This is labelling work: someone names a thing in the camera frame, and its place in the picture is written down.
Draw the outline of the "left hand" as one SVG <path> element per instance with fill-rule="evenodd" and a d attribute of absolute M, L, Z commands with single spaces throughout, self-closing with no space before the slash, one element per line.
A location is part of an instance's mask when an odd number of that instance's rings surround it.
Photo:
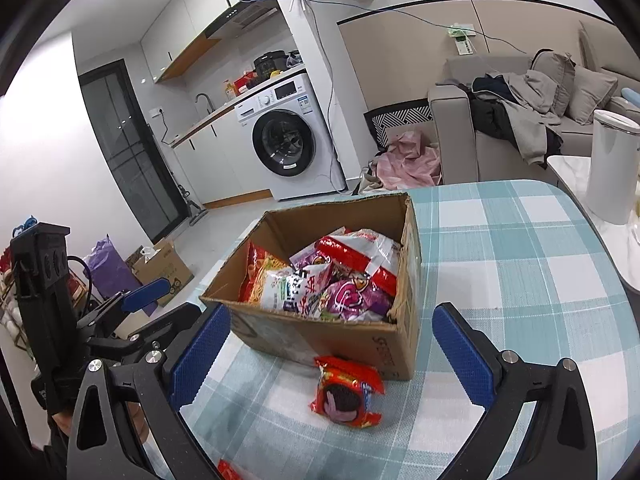
<path fill-rule="evenodd" d="M 137 430 L 140 442 L 145 443 L 146 440 L 148 440 L 150 432 L 141 406 L 137 403 L 129 403 L 128 411 L 131 421 L 134 423 L 134 428 Z M 72 431 L 73 414 L 71 412 L 59 412 L 54 414 L 52 419 L 56 423 L 56 426 L 58 426 L 58 429 L 61 430 L 66 437 L 69 437 Z"/>

